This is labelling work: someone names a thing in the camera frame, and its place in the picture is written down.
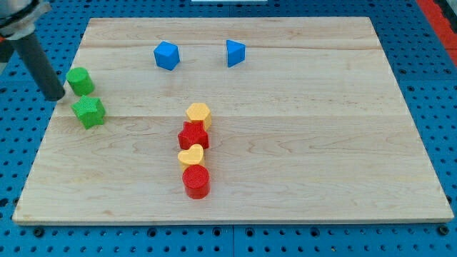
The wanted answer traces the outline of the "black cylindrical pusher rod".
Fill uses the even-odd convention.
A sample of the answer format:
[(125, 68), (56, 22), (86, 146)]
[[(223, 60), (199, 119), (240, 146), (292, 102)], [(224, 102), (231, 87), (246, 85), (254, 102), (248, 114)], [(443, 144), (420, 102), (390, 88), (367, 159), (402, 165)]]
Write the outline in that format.
[(35, 33), (21, 39), (10, 40), (10, 44), (21, 57), (46, 101), (58, 101), (65, 90), (49, 62)]

